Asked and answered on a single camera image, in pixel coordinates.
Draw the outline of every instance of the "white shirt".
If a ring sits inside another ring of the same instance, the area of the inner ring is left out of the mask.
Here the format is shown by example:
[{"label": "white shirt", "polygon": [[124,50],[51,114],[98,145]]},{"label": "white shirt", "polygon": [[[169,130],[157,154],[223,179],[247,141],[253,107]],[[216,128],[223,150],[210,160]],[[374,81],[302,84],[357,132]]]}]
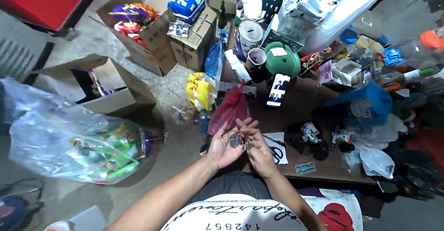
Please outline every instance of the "white shirt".
[{"label": "white shirt", "polygon": [[185,206],[161,231],[173,230],[307,231],[287,206],[245,194],[220,194]]}]

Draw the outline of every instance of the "wooden table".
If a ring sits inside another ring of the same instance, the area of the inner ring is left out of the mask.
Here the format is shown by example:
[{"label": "wooden table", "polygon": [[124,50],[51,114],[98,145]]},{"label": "wooden table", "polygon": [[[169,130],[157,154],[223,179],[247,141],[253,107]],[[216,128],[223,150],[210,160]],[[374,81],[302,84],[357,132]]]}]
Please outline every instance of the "wooden table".
[{"label": "wooden table", "polygon": [[[227,50],[234,46],[234,34],[237,27],[232,24],[228,37]],[[240,83],[230,64],[225,59],[222,69],[221,81]],[[253,84],[257,87],[257,97],[247,96],[247,102],[253,120],[259,121],[259,128],[262,133],[283,132],[285,124],[290,122],[302,122],[311,119],[310,113],[322,105],[325,99],[336,97],[338,93],[322,86],[316,90],[318,81],[310,78],[297,77],[295,86],[287,86],[286,95],[280,109],[270,109],[265,106],[269,96],[269,90],[265,82]],[[331,131],[323,126],[324,140],[330,143]],[[376,184],[375,180],[366,176],[361,171],[353,171],[351,174],[342,165],[342,153],[338,147],[333,152],[330,151],[329,156],[324,161],[317,161],[305,150],[303,155],[299,154],[294,148],[287,144],[286,155],[288,164],[278,165],[279,171],[288,178],[303,178],[312,180],[327,180],[342,183],[359,183],[359,184]],[[302,176],[296,174],[295,165],[305,162],[314,162],[316,166],[315,172],[311,172]],[[251,172],[253,170],[251,164],[245,161],[242,171]]]}]

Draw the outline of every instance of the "phone screen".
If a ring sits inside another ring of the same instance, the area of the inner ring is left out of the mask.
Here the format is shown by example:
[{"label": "phone screen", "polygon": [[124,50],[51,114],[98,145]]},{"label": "phone screen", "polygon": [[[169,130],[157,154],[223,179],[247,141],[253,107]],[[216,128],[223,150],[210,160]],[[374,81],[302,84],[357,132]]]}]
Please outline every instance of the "phone screen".
[{"label": "phone screen", "polygon": [[289,75],[275,75],[273,86],[271,87],[270,95],[268,96],[267,106],[273,108],[279,108],[281,106],[290,79],[291,77]]}]

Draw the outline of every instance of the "green bottle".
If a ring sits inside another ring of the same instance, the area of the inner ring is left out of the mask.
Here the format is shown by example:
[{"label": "green bottle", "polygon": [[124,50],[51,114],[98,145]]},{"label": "green bottle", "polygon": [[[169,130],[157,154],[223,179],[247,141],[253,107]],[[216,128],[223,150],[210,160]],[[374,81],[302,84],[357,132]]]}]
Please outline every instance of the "green bottle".
[{"label": "green bottle", "polygon": [[224,29],[226,26],[226,17],[225,17],[225,1],[222,1],[221,9],[220,9],[220,15],[219,15],[219,23],[218,27],[219,29]]}]

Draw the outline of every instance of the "red mesh bag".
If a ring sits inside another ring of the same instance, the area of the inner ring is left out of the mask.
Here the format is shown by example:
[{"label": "red mesh bag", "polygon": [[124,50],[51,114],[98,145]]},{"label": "red mesh bag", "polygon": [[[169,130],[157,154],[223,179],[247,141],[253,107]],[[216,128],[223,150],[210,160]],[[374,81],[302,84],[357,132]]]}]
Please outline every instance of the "red mesh bag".
[{"label": "red mesh bag", "polygon": [[242,94],[242,88],[245,80],[242,80],[240,88],[234,86],[225,92],[225,97],[211,116],[208,123],[208,134],[214,135],[225,122],[228,122],[228,129],[231,130],[236,126],[236,118],[242,121],[250,117],[250,109],[248,108],[247,98]]}]

